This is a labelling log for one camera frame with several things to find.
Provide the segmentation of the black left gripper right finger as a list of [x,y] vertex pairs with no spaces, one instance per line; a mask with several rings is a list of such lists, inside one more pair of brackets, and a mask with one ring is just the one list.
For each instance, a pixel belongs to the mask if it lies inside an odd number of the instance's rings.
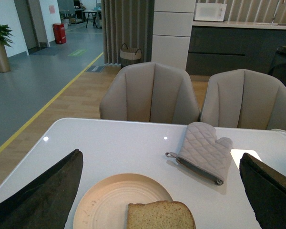
[[239,165],[245,193],[263,229],[286,229],[286,176],[244,153]]

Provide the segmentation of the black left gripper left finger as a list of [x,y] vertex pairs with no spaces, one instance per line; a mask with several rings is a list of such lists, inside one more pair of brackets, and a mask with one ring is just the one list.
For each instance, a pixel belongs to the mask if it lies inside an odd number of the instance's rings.
[[83,168],[78,149],[0,203],[0,229],[62,229]]

